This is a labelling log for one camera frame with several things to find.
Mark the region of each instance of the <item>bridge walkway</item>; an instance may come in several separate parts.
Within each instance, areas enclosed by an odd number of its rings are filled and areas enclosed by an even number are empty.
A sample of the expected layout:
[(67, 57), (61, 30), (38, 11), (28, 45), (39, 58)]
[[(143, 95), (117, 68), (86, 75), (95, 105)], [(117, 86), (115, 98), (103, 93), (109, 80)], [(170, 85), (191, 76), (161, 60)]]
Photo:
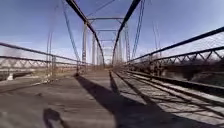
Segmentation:
[(0, 93), (0, 99), (4, 128), (212, 128), (224, 123), (222, 98), (108, 70)]

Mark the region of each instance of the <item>diagonal truss member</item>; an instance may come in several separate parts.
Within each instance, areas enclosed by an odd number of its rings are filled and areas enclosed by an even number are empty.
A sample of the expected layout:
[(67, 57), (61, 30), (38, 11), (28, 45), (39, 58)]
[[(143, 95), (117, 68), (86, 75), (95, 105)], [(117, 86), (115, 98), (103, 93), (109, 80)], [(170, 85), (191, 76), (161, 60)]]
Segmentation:
[(77, 15), (83, 20), (83, 22), (87, 25), (87, 27), (92, 31), (93, 35), (95, 36), (95, 40), (97, 41), (97, 45), (100, 49), (102, 58), (103, 58), (103, 65), (104, 65), (104, 55), (103, 55), (103, 49), (100, 45), (99, 38), (97, 37), (96, 31), (91, 26), (89, 20), (86, 18), (86, 16), (83, 14), (81, 9), (78, 7), (76, 2), (74, 0), (66, 0), (66, 2), (72, 7), (72, 9), (77, 13)]
[(114, 49), (113, 49), (113, 59), (112, 59), (112, 63), (114, 62), (114, 57), (115, 57), (115, 52), (116, 52), (116, 47), (117, 47), (117, 43), (119, 41), (119, 38), (120, 38), (120, 33), (121, 31), (123, 30), (123, 28), (125, 27), (125, 24), (127, 23), (127, 21), (129, 20), (129, 18), (131, 17), (132, 13), (134, 12), (134, 10), (136, 9), (136, 7), (138, 6), (139, 2), (141, 0), (133, 0), (130, 8), (128, 9), (128, 12), (127, 14), (125, 15), (125, 18), (124, 20), (122, 21), (121, 23), (121, 26), (118, 30), (118, 33), (117, 33), (117, 37), (116, 37), (116, 40), (115, 40), (115, 44), (114, 44)]

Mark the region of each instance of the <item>metal railing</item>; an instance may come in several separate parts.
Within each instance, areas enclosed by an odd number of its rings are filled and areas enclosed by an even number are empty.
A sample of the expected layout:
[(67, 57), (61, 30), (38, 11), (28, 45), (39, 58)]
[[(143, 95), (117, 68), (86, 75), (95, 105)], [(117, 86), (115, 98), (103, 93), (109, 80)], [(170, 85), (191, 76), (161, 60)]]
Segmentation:
[(56, 76), (89, 71), (92, 64), (0, 42), (0, 74)]
[(223, 41), (221, 27), (130, 60), (122, 68), (179, 80), (193, 80), (203, 72), (223, 72)]

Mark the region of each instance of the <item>blue sky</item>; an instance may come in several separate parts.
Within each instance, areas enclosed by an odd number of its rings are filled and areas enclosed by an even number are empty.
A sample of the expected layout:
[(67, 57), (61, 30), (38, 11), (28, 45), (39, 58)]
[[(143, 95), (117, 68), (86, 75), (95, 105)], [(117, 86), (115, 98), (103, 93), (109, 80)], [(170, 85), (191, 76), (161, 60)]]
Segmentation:
[[(87, 15), (109, 0), (77, 0)], [(132, 0), (116, 0), (91, 17), (123, 17)], [(1, 0), (0, 1), (0, 42), (46, 51), (50, 17), (58, 0)], [(75, 12), (67, 9), (74, 39), (81, 57), (83, 23)], [(161, 46), (188, 39), (224, 25), (224, 0), (149, 0), (145, 2), (143, 25), (136, 56), (155, 50), (152, 20), (158, 25)], [(131, 51), (136, 33), (139, 7), (129, 24)], [(62, 9), (56, 12), (56, 27), (53, 35), (52, 52), (74, 58)], [(96, 29), (118, 29), (117, 21), (96, 21)], [(91, 38), (88, 31), (87, 60), (91, 60)], [(107, 38), (101, 33), (101, 39)]]

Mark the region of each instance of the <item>concrete bridge deck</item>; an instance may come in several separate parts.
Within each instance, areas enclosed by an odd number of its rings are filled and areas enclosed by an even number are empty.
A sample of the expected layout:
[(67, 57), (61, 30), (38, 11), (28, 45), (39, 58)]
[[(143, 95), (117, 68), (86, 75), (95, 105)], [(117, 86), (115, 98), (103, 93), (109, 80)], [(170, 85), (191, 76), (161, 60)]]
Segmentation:
[(221, 98), (107, 70), (30, 85), (0, 86), (0, 128), (224, 127)]

